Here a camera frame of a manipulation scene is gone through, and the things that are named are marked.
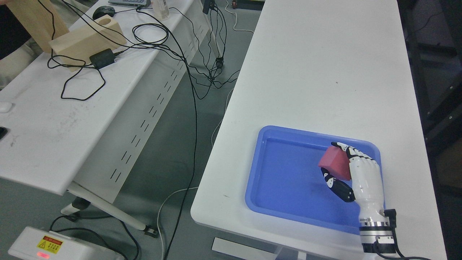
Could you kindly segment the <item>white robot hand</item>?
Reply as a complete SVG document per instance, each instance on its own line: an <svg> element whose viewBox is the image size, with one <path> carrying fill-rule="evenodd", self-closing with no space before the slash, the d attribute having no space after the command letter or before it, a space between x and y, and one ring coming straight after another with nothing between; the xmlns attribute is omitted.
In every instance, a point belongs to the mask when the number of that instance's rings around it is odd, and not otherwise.
<svg viewBox="0 0 462 260"><path fill-rule="evenodd" d="M344 151L350 160L352 188L321 167L330 191L344 202L355 201L359 205L360 222L385 222L383 185L378 163L367 154L345 143L331 142L331 145Z"/></svg>

